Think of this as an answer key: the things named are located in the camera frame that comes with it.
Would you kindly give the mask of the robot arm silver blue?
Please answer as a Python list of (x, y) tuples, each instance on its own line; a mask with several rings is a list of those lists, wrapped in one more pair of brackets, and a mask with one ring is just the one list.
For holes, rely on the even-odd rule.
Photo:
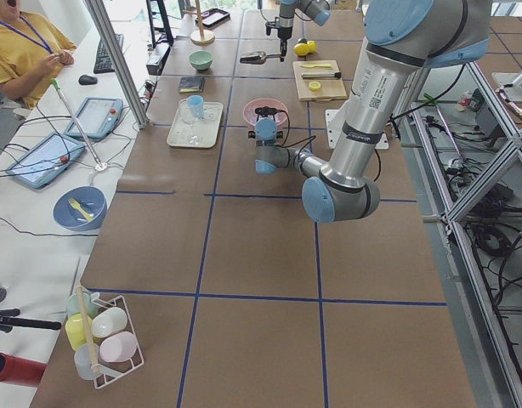
[(249, 135), (257, 173), (293, 168), (305, 176), (302, 202), (317, 223), (364, 218), (380, 191), (364, 171), (398, 103), (420, 68), (464, 65), (488, 49), (489, 1), (372, 1), (352, 91), (338, 111), (340, 134), (330, 160), (278, 144), (276, 110), (263, 106)]
[(280, 39), (280, 62), (287, 55), (287, 42), (292, 37), (295, 12), (298, 10), (313, 20), (318, 26), (323, 26), (329, 19), (333, 1), (326, 0), (282, 0), (280, 1), (279, 14), (265, 23), (266, 34), (276, 31)]

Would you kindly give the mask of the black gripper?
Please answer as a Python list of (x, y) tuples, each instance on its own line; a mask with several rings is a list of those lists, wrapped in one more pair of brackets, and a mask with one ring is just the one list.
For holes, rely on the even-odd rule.
[(285, 56), (287, 55), (287, 41), (292, 37), (292, 18), (280, 16), (275, 17), (273, 21), (266, 21), (266, 35), (270, 35), (272, 31), (276, 31), (280, 39), (279, 61), (284, 62)]
[(275, 107), (261, 106), (248, 114), (248, 138), (256, 140), (276, 140), (283, 137), (281, 125), (287, 120), (287, 112)]

